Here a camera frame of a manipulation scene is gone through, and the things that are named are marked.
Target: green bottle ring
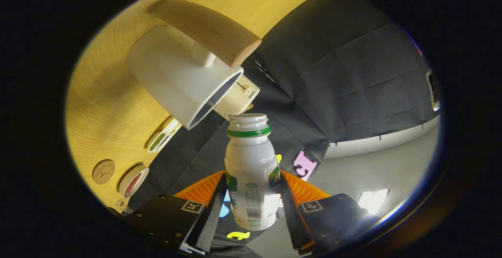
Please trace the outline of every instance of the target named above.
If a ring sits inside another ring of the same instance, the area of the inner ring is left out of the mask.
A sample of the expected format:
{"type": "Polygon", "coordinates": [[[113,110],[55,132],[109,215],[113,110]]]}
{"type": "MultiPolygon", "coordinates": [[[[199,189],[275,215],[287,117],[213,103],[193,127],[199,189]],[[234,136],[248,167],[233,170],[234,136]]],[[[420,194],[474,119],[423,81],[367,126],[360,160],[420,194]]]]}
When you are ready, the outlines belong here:
{"type": "Polygon", "coordinates": [[[229,129],[226,129],[226,135],[233,136],[235,138],[251,138],[253,136],[260,136],[267,133],[270,133],[270,126],[258,131],[230,131],[229,129]]]}

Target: green food in dish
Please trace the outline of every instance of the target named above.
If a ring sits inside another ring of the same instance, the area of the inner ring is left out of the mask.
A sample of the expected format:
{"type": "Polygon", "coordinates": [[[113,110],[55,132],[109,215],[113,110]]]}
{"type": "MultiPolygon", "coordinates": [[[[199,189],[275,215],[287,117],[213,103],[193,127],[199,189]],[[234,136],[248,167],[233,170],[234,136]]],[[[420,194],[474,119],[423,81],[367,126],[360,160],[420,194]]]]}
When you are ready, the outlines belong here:
{"type": "Polygon", "coordinates": [[[153,149],[156,148],[156,146],[158,145],[158,143],[165,137],[165,133],[161,133],[158,138],[155,140],[154,144],[152,144],[152,147],[150,147],[150,151],[152,151],[153,149]]]}

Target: nutrition label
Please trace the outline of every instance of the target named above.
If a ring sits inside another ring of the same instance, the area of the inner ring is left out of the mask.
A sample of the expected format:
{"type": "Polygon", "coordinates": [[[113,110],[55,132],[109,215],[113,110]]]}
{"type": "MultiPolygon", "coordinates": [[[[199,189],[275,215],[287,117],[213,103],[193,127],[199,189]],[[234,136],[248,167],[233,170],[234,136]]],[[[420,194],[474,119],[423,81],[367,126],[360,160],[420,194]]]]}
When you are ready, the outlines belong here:
{"type": "Polygon", "coordinates": [[[260,209],[260,190],[254,188],[245,189],[244,197],[246,198],[246,207],[260,209]]]}

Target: barcode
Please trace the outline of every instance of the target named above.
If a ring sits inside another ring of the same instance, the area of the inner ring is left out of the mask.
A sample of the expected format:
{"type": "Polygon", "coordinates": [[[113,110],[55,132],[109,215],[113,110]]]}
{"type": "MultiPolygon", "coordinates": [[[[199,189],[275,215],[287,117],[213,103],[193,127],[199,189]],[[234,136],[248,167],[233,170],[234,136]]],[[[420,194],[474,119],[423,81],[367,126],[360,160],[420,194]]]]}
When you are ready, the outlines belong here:
{"type": "Polygon", "coordinates": [[[252,218],[252,219],[261,219],[262,218],[262,211],[261,210],[256,210],[256,209],[247,209],[247,217],[252,218]]]}

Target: red food in bowl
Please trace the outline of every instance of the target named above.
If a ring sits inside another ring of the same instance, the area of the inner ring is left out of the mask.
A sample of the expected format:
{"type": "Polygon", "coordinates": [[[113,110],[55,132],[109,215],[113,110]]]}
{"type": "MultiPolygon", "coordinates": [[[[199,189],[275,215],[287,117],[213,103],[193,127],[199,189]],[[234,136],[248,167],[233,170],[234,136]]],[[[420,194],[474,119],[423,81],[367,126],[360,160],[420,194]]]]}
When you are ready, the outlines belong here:
{"type": "Polygon", "coordinates": [[[141,176],[141,173],[139,173],[137,176],[135,176],[134,179],[129,184],[129,186],[127,186],[127,188],[125,189],[126,191],[124,192],[124,197],[127,197],[127,195],[133,190],[133,187],[140,179],[140,176],[141,176]]]}

